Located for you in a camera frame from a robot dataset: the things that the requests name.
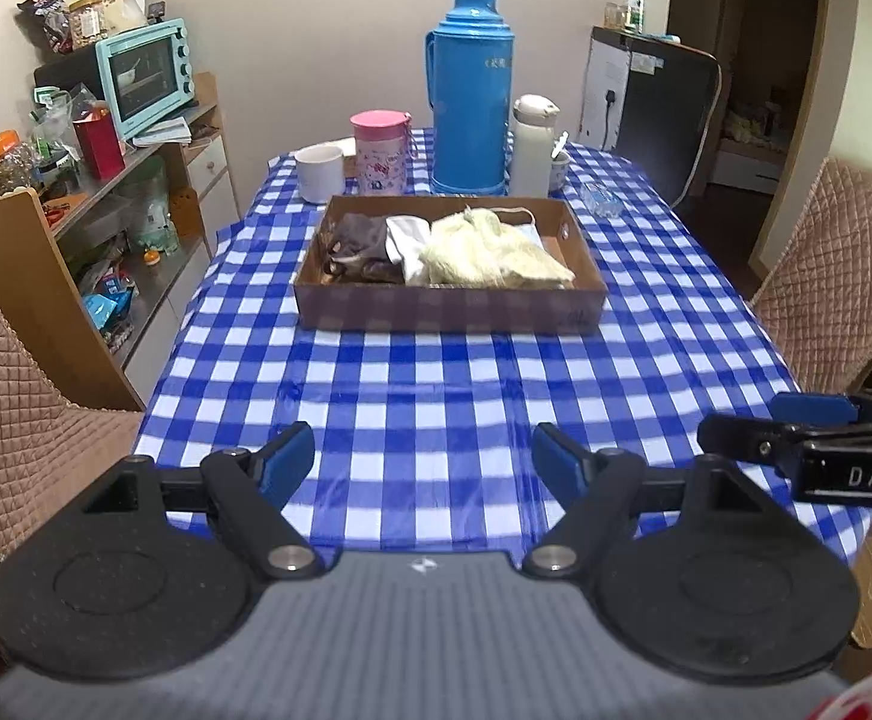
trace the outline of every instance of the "drawer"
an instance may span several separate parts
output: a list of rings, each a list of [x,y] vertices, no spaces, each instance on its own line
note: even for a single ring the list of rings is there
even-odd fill
[[[716,151],[716,163],[709,183],[775,194],[782,175],[780,165],[720,149]]]
[[[182,273],[175,279],[173,289],[169,290],[169,303],[175,311],[175,315],[179,317],[179,321],[186,314],[186,306],[189,305],[189,300],[199,284],[202,283],[202,276],[205,275],[205,269],[209,266],[209,252],[205,250],[204,245],[200,244],[193,252],[188,265],[182,269]]]
[[[216,177],[226,170],[226,148],[223,147],[223,137],[218,135],[212,143],[204,149],[199,156],[187,167],[189,172],[189,186],[196,190],[196,194],[202,197]]]
[[[159,383],[178,330],[179,320],[166,300],[155,312],[130,360],[125,364],[125,378],[130,380],[143,403],[149,403],[155,386]]]
[[[202,213],[202,225],[205,227],[205,242],[209,245],[209,253],[215,256],[216,233],[239,221],[236,196],[232,193],[232,182],[228,175],[223,175],[216,186],[213,186],[199,201],[199,213]]]

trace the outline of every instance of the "floor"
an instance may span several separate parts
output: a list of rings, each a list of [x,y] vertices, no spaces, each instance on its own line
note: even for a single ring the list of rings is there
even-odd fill
[[[676,210],[682,223],[746,300],[761,280],[749,267],[771,194],[709,184],[702,197],[687,197]]]

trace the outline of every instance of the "white mug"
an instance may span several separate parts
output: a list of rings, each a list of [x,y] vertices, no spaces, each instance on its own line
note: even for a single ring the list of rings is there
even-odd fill
[[[334,194],[346,192],[343,150],[338,146],[306,146],[295,153],[295,171],[302,199],[328,202]]]

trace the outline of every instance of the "spoon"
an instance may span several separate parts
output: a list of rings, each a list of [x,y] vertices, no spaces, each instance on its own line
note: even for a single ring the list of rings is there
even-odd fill
[[[569,133],[562,132],[562,135],[559,135],[559,140],[556,141],[556,147],[553,148],[553,159],[559,156],[559,151],[562,151],[562,147],[565,146],[565,142],[569,140]]]

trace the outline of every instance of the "snack bag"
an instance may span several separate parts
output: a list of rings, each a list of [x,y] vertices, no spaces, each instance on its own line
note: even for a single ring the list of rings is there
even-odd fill
[[[72,52],[69,7],[63,0],[26,0],[16,4],[16,7],[39,24],[49,41],[49,47],[55,53]]]
[[[111,35],[145,26],[146,0],[103,0],[106,31]]]

